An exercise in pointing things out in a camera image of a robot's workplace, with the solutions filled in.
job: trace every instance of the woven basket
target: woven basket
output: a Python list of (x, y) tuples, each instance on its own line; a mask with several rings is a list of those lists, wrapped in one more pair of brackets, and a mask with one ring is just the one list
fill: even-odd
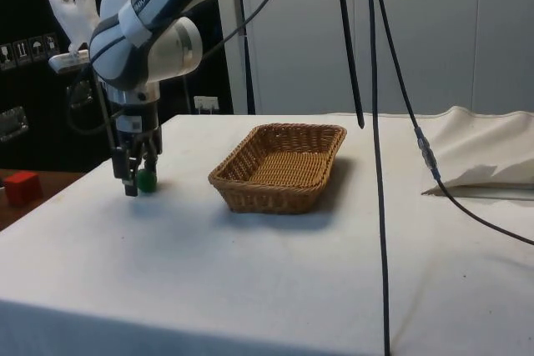
[(236, 213), (307, 213), (325, 189), (345, 135), (330, 125), (257, 127), (209, 182)]

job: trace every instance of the white cloth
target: white cloth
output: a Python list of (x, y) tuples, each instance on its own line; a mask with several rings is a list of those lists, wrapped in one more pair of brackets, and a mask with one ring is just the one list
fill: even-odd
[[(126, 198), (107, 162), (0, 233), (0, 354), (382, 354), (366, 121), (365, 131), (352, 116), (165, 124), (157, 194)], [(307, 216), (232, 214), (208, 174), (273, 122), (348, 129), (327, 192)], [(441, 118), (421, 125), (435, 133)], [(380, 126), (395, 355), (534, 354), (534, 248), (421, 196), (428, 172), (410, 120)], [(534, 238), (532, 208), (465, 204)]]
[[(500, 190), (498, 197), (533, 199), (534, 114), (486, 116), (452, 108), (436, 119), (426, 136), (448, 188), (506, 187), (512, 192)], [(520, 188), (530, 190), (516, 195)], [(431, 176), (422, 192), (440, 192)]]

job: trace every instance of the red cube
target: red cube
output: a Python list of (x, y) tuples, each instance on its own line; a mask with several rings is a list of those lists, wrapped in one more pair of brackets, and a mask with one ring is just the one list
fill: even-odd
[(21, 171), (3, 180), (6, 196), (11, 206), (22, 207), (43, 197), (39, 176)]

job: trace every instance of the green ball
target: green ball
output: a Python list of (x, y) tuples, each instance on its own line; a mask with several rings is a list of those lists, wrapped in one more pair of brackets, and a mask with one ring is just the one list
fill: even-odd
[(137, 188), (144, 193), (154, 193), (158, 187), (158, 176), (149, 170), (139, 170), (137, 173)]

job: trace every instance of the cable connector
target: cable connector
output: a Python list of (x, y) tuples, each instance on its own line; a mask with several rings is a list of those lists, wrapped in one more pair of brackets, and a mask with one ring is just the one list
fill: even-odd
[(421, 127), (416, 128), (416, 136), (417, 144), (419, 145), (419, 149), (423, 154), (426, 166), (430, 169), (432, 176), (436, 181), (441, 180), (440, 170), (437, 167), (436, 156), (434, 156), (434, 152), (432, 152), (431, 145), (429, 144), (428, 139), (426, 139)]

